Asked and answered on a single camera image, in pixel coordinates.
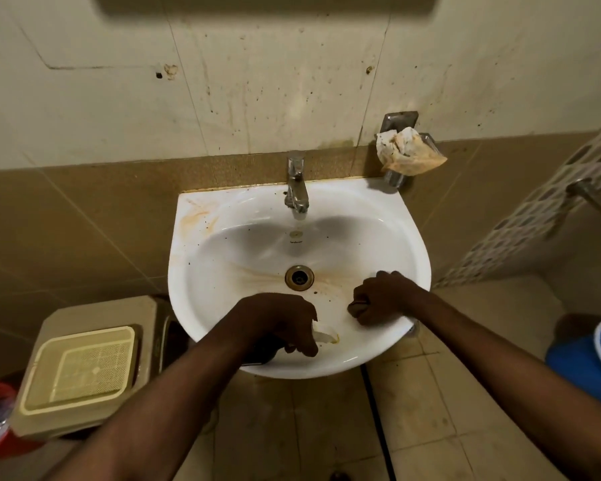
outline hand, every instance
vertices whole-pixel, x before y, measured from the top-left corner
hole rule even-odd
[[[413,314],[428,295],[428,291],[399,272],[380,271],[354,289],[354,301],[347,310],[361,325],[382,324]]]
[[[316,356],[319,347],[312,336],[316,308],[303,297],[293,294],[262,293],[240,299],[224,321],[233,333],[256,341],[267,333],[287,342],[287,352],[295,348],[305,356]]]

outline forearm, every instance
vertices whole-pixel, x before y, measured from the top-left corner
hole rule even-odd
[[[172,479],[250,346],[224,327],[133,396],[51,479]]]
[[[411,312],[566,474],[601,478],[601,404],[597,400],[433,294]]]

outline sink basin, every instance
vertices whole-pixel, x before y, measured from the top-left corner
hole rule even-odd
[[[307,182],[310,209],[287,208],[287,185],[263,185],[180,194],[169,259],[174,312],[200,340],[245,296],[299,294],[317,309],[319,323],[338,333],[307,358],[279,351],[267,364],[244,370],[273,378],[313,378],[365,363],[412,327],[407,317],[363,328],[348,313],[354,287],[378,270],[398,270],[429,289],[431,269],[423,240],[398,193],[382,179]],[[309,267],[312,286],[292,291],[284,276]]]

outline red bucket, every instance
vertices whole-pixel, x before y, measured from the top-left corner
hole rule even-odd
[[[0,398],[13,398],[15,401],[16,390],[6,383],[0,383]],[[9,429],[0,439],[0,458],[25,454],[39,448],[42,444],[44,443],[26,441],[16,437],[13,431]]]

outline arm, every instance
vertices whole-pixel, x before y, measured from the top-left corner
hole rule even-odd
[[[398,272],[354,289],[362,324],[416,317],[457,355],[510,418],[573,478],[601,479],[601,404],[543,362],[475,323]]]
[[[307,356],[316,310],[300,296],[241,299],[198,344],[134,395],[49,479],[172,479],[252,345],[274,332]]]

